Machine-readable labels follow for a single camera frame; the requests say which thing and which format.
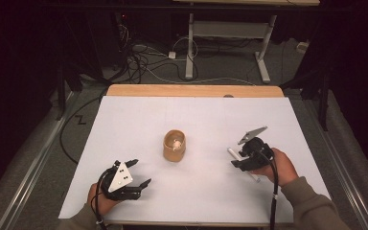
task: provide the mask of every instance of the wooden cup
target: wooden cup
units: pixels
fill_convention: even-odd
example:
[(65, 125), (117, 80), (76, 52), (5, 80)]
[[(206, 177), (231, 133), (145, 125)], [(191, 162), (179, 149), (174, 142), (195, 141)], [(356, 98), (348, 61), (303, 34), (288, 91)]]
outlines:
[(163, 155), (172, 162), (179, 162), (185, 152), (186, 141), (185, 135), (180, 130), (170, 130), (163, 141)]

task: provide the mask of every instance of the gray carpet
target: gray carpet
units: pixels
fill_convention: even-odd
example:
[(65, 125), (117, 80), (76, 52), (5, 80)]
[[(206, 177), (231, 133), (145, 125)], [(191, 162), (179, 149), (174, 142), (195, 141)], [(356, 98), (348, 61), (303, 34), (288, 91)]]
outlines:
[[(271, 84), (278, 85), (292, 79), (303, 55), (297, 53), (294, 48), (296, 42), (291, 40), (281, 45), (271, 44), (265, 57)], [(195, 60), (198, 76), (196, 81), (202, 84), (244, 84), (241, 81), (248, 81), (253, 84), (262, 84), (259, 71), (253, 58), (253, 52), (259, 50), (260, 43), (252, 41), (246, 48), (232, 48), (223, 50), (212, 57), (211, 51), (201, 51)], [(147, 56), (151, 61), (157, 61), (162, 57)], [(184, 62), (171, 61), (178, 65), (180, 77), (184, 76)], [(111, 76), (115, 73), (110, 67), (104, 68), (104, 73)], [(153, 70), (153, 74), (147, 72), (141, 78), (141, 83), (166, 83), (167, 81), (179, 81), (176, 67), (165, 65)], [(124, 75), (118, 81), (127, 80)], [(74, 105), (69, 106), (73, 112), (80, 109), (87, 102), (99, 97), (104, 87), (100, 84), (82, 77), (84, 88), (76, 96)], [(330, 146), (324, 139), (324, 135), (330, 137), (333, 147), (340, 158), (345, 162), (346, 170), (352, 177), (353, 182), (363, 198), (365, 207), (368, 208), (368, 162), (363, 155), (352, 131), (340, 114), (337, 102), (333, 95), (330, 96), (330, 107), (328, 113), (328, 132), (323, 132), (318, 128), (315, 117), (312, 117), (312, 108), (316, 108), (316, 101), (303, 101), (299, 96), (299, 90), (286, 90), (285, 94), (290, 98), (297, 119), (307, 139), (312, 155), (323, 176), (325, 184), (336, 204), (342, 219), (352, 229), (366, 229), (362, 226), (358, 218), (357, 210), (352, 205), (352, 200), (347, 193), (346, 186), (338, 176), (337, 167), (330, 154)], [(69, 124), (63, 131), (62, 140), (64, 148), (75, 160), (79, 160), (83, 151), (85, 141), (93, 125), (98, 111), (99, 101), (95, 100), (76, 115), (73, 116)], [(56, 124), (57, 109), (54, 107), (47, 115), (40, 126), (30, 136), (19, 153), (16, 154), (6, 174), (0, 181), (0, 219), (19, 187), (27, 170), (32, 165), (36, 155), (44, 146), (49, 134)], [(68, 187), (73, 178), (76, 165), (64, 154), (56, 137), (55, 142), (50, 147), (50, 156), (36, 181), (30, 196), (24, 205), (22, 212), (18, 216), (13, 229), (54, 229), (58, 225), (58, 213), (62, 202), (68, 191)]]

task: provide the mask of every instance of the dark background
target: dark background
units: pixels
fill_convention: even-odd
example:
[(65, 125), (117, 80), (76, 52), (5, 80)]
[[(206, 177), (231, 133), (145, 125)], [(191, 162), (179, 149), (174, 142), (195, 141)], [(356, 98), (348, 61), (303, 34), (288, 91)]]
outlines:
[[(331, 89), (368, 158), (368, 1), (322, 1), (321, 5), (353, 6), (353, 11), (349, 15), (326, 16), (320, 24), (316, 16), (281, 15), (272, 40), (280, 43), (291, 37), (300, 41), (310, 39), (297, 79), (318, 64), (331, 63), (325, 65)], [(102, 66), (110, 66), (120, 58), (114, 52), (119, 48), (110, 29), (109, 14), (66, 15), (64, 21), (64, 14), (42, 9), (33, 0), (0, 0), (0, 177), (51, 108), (49, 99), (57, 87), (56, 73), (61, 60), (73, 60), (87, 72), (100, 75)], [(188, 30), (187, 16), (155, 12), (126, 15), (132, 31), (165, 47)], [(78, 73), (66, 69), (65, 77), (72, 81)], [(294, 86), (316, 92), (321, 87), (321, 78), (313, 76)]]

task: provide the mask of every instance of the wire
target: wire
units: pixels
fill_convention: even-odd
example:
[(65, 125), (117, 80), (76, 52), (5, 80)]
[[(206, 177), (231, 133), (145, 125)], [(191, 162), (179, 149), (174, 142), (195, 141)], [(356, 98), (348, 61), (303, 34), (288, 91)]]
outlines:
[(65, 149), (65, 146), (64, 146), (64, 143), (63, 143), (63, 141), (62, 141), (62, 134), (63, 134), (63, 132), (64, 132), (64, 130), (65, 130), (65, 128), (67, 127), (67, 125), (68, 125), (68, 123), (71, 121), (71, 119), (73, 119), (75, 116), (76, 116), (76, 114), (78, 113), (78, 112), (80, 112), (83, 108), (85, 108), (86, 106), (88, 106), (89, 104), (91, 104), (91, 103), (93, 103), (93, 102), (95, 102), (96, 100), (98, 100), (98, 102), (99, 103), (101, 103), (101, 100), (102, 100), (102, 98), (103, 98), (103, 96), (104, 96), (104, 93), (106, 92), (106, 90), (107, 90), (107, 88), (106, 89), (104, 89), (102, 92), (101, 92), (101, 94), (100, 94), (100, 96), (99, 97), (97, 97), (97, 98), (95, 98), (95, 99), (92, 99), (92, 100), (90, 100), (90, 101), (88, 101), (87, 103), (85, 103), (85, 104), (83, 104), (79, 109), (77, 109), (66, 121), (65, 121), (65, 123), (64, 123), (64, 126), (61, 128), (61, 130), (60, 130), (60, 132), (59, 132), (59, 137), (58, 137), (58, 139), (59, 139), (59, 145), (61, 146), (61, 149), (62, 149), (62, 151), (64, 152), (64, 154), (68, 157), (68, 159), (70, 159), (74, 164), (76, 164), (76, 165), (78, 165), (79, 164), (79, 162), (76, 160), (76, 159), (74, 159), (69, 153), (68, 153), (68, 151)]
[(274, 189), (273, 189), (273, 198), (271, 199), (271, 208), (270, 208), (270, 230), (274, 230), (274, 225), (276, 222), (276, 206), (277, 206), (277, 194), (279, 192), (279, 174), (277, 173), (277, 164), (273, 155), (273, 162), (271, 162), (262, 152), (257, 151), (264, 160), (270, 165), (273, 176), (274, 176)]
[(91, 209), (94, 212), (95, 217), (97, 218), (97, 224), (99, 224), (101, 226), (101, 229), (103, 229), (103, 230), (106, 230), (107, 228), (104, 224), (103, 217), (101, 216), (99, 208), (98, 208), (99, 207), (98, 196), (100, 195), (100, 187), (101, 187), (101, 184), (104, 180), (104, 177), (106, 177), (106, 175), (109, 172), (110, 172), (110, 169), (107, 169), (105, 172), (103, 172), (103, 174), (101, 174), (100, 178), (98, 179), (97, 188), (96, 188), (96, 191), (95, 191), (95, 195), (93, 197), (93, 199), (95, 201), (95, 211), (94, 211), (94, 207), (92, 207), (92, 201), (93, 200), (91, 199)]
[(126, 27), (126, 26), (124, 26), (124, 25), (122, 25), (122, 24), (118, 25), (118, 27), (122, 27), (122, 28), (124, 28), (124, 33), (122, 34), (121, 41), (123, 41), (123, 40), (124, 40), (124, 37), (125, 37), (125, 35), (126, 35), (126, 41), (125, 41), (125, 44), (122, 46), (122, 49), (124, 49), (124, 48), (127, 46), (128, 41), (129, 41), (129, 30), (127, 29), (127, 27)]
[[(244, 48), (246, 47), (247, 45), (250, 44), (250, 42), (252, 42), (254, 39), (248, 39), (248, 38), (244, 38), (241, 40), (241, 43), (240, 44), (237, 44), (237, 45), (232, 45), (232, 44), (229, 44), (229, 43), (232, 43), (232, 42), (239, 42), (240, 40), (239, 39), (216, 39), (215, 37), (212, 37), (212, 39), (207, 39), (205, 37), (202, 37), (202, 36), (194, 36), (194, 38), (198, 38), (200, 39), (200, 41), (206, 41), (206, 42), (213, 42), (216, 47), (209, 47), (209, 46), (202, 46), (200, 45), (200, 41), (197, 41), (197, 48), (198, 48), (198, 56), (201, 57), (201, 58), (212, 58), (216, 55), (218, 55), (220, 53), (220, 51), (223, 51), (223, 50), (230, 50), (230, 49), (234, 49), (234, 48)], [(203, 56), (201, 55), (201, 50), (202, 49), (217, 49), (212, 55), (210, 56)]]
[[(150, 47), (150, 46), (148, 46), (148, 45), (135, 44), (135, 45), (133, 45), (133, 48), (134, 48), (134, 47), (136, 47), (136, 46), (139, 46), (139, 47), (146, 47), (146, 49), (145, 49), (145, 50), (143, 50), (143, 51), (136, 51), (136, 52), (138, 52), (138, 53), (143, 53), (143, 54), (147, 54), (147, 55), (155, 55), (155, 56), (163, 56), (163, 57), (166, 57), (166, 56), (167, 56), (167, 55), (163, 54), (161, 51), (159, 51), (159, 50), (157, 50), (157, 49), (155, 49), (155, 48), (152, 48), (152, 47)], [(147, 49), (151, 49), (151, 50), (153, 50), (153, 51), (156, 51), (157, 53), (144, 53)]]
[(181, 37), (180, 39), (178, 39), (178, 40), (174, 43), (174, 45), (172, 46), (172, 51), (174, 51), (175, 45), (177, 45), (179, 41), (184, 40), (184, 39), (191, 40), (191, 41), (194, 43), (194, 45), (195, 45), (195, 54), (193, 55), (193, 58), (195, 58), (195, 57), (196, 57), (196, 55), (198, 54), (198, 46), (196, 45), (196, 42), (195, 42), (193, 39), (190, 39), (190, 38), (188, 38), (187, 36), (183, 36), (183, 37)]
[(203, 82), (208, 82), (208, 81), (220, 81), (220, 80), (230, 80), (230, 81), (240, 81), (249, 85), (255, 85), (253, 83), (250, 83), (246, 80), (239, 80), (239, 79), (232, 79), (232, 78), (216, 78), (216, 79), (209, 79), (209, 80), (197, 80), (197, 81), (187, 81), (187, 82), (179, 82), (179, 81), (173, 81), (173, 80), (165, 80), (162, 79), (160, 77), (158, 77), (156, 74), (154, 74), (149, 68), (147, 67), (143, 67), (145, 68), (147, 71), (149, 71), (149, 73), (151, 73), (152, 75), (154, 75), (157, 79), (164, 81), (164, 82), (168, 82), (168, 83), (175, 83), (175, 84), (192, 84), (192, 83), (203, 83)]

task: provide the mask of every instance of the table leg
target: table leg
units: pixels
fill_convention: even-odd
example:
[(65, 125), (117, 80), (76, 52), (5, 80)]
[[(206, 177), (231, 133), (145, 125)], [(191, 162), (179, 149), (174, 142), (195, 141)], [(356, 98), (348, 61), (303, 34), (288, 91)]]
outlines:
[(185, 78), (191, 80), (193, 78), (193, 37), (194, 37), (194, 14), (190, 13), (190, 19), (188, 22), (188, 52), (187, 52), (187, 62), (185, 67)]
[(268, 75), (267, 68), (265, 67), (265, 51), (268, 46), (268, 42), (270, 41), (271, 33), (273, 32), (274, 23), (276, 22), (277, 15), (272, 15), (270, 17), (270, 22), (267, 25), (267, 28), (264, 33), (264, 40), (262, 50), (260, 52), (255, 53), (255, 58), (258, 63), (258, 67), (262, 76), (263, 83), (270, 83), (270, 76)]

